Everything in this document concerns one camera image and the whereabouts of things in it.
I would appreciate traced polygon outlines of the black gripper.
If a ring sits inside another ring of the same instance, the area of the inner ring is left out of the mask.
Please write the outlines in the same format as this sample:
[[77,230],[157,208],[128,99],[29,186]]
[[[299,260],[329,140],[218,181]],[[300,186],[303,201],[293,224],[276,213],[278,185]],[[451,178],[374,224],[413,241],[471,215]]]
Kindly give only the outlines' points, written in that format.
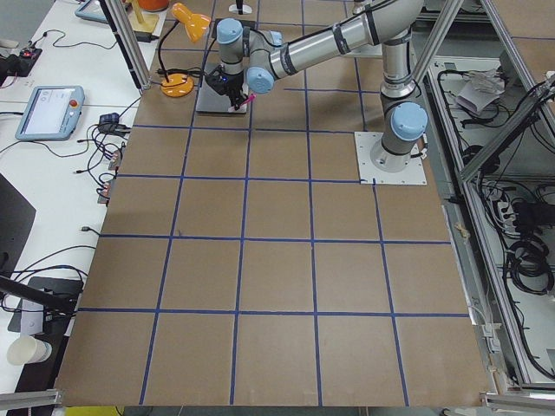
[[232,107],[238,107],[246,100],[246,94],[243,90],[243,71],[231,74],[226,71],[222,64],[219,64],[205,75],[205,82],[219,95],[227,96]]

